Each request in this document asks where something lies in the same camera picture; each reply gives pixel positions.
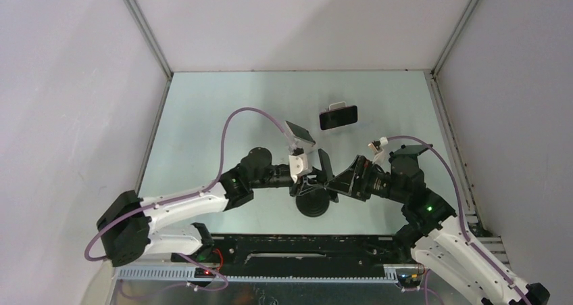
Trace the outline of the black phone stand round base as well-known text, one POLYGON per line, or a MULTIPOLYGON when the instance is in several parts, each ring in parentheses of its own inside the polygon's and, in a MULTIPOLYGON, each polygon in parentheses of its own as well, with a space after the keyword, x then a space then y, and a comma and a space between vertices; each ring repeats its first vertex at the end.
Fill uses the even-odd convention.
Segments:
POLYGON ((326 213, 331 203, 338 203, 336 193, 325 189, 315 190, 295 197, 295 205, 302 215, 315 218, 326 213))

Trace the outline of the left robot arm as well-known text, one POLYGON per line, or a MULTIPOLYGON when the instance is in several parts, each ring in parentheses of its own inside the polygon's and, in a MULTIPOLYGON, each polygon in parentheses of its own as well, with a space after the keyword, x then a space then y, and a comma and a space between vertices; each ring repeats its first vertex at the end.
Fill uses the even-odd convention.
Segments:
POLYGON ((339 198, 325 188, 333 177, 328 154, 322 149, 318 153, 319 169, 309 165, 302 149, 289 156, 288 164, 273 164, 268 149, 255 147, 234 168, 198 191, 156 197, 139 197, 134 190, 125 191, 97 221, 97 239, 105 251, 103 259, 119 267, 142 256, 179 253, 205 262, 214 252, 207 227, 198 222, 183 229, 172 225, 241 207, 253 200, 256 189, 287 188, 302 214, 321 216, 339 198))

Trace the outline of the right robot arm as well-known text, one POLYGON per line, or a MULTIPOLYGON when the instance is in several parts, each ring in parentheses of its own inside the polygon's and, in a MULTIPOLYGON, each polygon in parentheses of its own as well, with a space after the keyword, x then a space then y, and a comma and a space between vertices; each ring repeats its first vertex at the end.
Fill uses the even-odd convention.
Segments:
POLYGON ((407 224, 394 236, 394 257, 423 264, 472 304, 548 303, 547 288, 513 273, 450 204, 426 186, 416 156, 392 156, 389 172, 358 156, 325 187, 357 200, 376 195, 400 203, 407 224))

